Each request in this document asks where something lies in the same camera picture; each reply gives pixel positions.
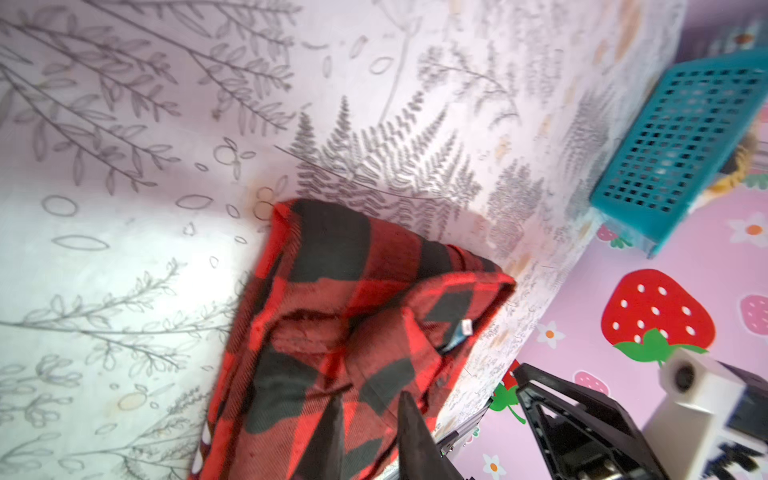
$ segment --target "white label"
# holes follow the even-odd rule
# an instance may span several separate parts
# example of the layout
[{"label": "white label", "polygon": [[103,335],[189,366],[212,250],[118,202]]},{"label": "white label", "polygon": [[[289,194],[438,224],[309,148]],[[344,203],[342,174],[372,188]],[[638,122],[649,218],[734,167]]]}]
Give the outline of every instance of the white label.
[{"label": "white label", "polygon": [[462,320],[462,333],[466,336],[472,335],[472,319]]}]

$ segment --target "botanical print fabric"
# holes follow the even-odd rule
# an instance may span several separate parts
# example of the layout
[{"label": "botanical print fabric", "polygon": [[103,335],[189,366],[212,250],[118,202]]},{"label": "botanical print fabric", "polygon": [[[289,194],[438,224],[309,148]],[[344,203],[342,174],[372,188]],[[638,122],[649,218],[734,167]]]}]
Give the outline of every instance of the botanical print fabric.
[{"label": "botanical print fabric", "polygon": [[291,197],[517,278],[439,416],[435,435],[449,432],[491,395],[597,229],[590,189],[683,11],[3,2],[0,475],[183,478],[237,295],[272,206]]}]

